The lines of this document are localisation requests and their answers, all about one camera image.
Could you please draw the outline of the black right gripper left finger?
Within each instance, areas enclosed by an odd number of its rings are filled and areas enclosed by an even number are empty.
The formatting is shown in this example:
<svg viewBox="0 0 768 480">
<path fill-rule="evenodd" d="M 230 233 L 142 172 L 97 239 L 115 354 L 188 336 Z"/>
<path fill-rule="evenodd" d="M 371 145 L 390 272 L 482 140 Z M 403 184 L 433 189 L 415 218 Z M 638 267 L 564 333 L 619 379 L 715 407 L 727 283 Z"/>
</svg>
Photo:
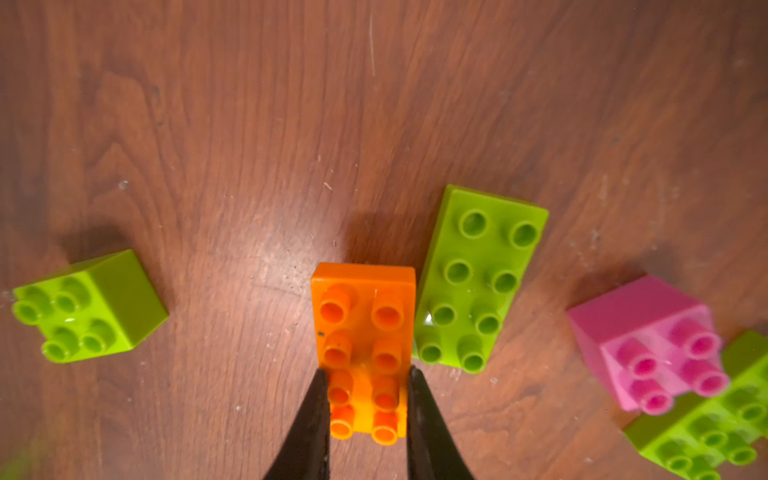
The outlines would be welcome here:
<svg viewBox="0 0 768 480">
<path fill-rule="evenodd" d="M 328 377 L 317 369 L 286 439 L 264 480 L 328 480 L 330 420 Z"/>
</svg>

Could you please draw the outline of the orange 2x4 lego brick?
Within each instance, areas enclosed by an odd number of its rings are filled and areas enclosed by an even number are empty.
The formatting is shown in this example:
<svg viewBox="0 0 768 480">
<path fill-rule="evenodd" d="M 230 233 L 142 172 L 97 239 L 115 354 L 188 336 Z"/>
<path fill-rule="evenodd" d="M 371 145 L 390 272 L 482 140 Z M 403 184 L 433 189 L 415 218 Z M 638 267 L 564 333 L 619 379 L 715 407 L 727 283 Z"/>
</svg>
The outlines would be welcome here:
<svg viewBox="0 0 768 480">
<path fill-rule="evenodd" d="M 395 444 L 406 435 L 414 268 L 320 263 L 310 288 L 331 436 L 363 433 L 379 445 Z"/>
</svg>

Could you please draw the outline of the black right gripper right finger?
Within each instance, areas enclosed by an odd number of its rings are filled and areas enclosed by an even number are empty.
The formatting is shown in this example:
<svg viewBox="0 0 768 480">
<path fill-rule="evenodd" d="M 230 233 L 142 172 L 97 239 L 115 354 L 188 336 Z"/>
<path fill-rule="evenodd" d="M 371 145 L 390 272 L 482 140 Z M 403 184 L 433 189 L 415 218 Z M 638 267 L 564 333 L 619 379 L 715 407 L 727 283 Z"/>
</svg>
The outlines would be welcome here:
<svg viewBox="0 0 768 480">
<path fill-rule="evenodd" d="M 408 374 L 407 470 L 409 479 L 474 477 L 464 463 L 425 376 L 416 366 Z"/>
</svg>

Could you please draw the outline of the pink 2x2 lego brick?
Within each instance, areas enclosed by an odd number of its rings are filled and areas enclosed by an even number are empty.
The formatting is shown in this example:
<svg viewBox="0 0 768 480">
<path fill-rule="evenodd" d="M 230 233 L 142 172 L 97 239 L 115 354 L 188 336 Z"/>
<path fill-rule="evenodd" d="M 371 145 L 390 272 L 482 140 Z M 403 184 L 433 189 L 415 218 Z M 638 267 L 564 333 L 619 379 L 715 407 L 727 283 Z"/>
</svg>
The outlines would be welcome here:
<svg viewBox="0 0 768 480">
<path fill-rule="evenodd" d="M 711 309 L 646 275 L 567 310 L 583 359 L 625 411 L 659 416 L 730 384 Z"/>
</svg>

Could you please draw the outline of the small green 2x2 lego brick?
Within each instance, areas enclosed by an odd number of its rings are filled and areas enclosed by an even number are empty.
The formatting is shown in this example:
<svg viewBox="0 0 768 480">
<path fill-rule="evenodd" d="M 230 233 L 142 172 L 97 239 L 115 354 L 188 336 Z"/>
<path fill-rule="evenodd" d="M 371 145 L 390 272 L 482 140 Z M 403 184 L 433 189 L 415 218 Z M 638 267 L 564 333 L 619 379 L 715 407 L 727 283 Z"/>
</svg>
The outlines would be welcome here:
<svg viewBox="0 0 768 480">
<path fill-rule="evenodd" d="M 132 350 L 169 318 L 131 249 L 70 264 L 13 294 L 14 316 L 38 328 L 42 354 L 58 364 Z"/>
</svg>

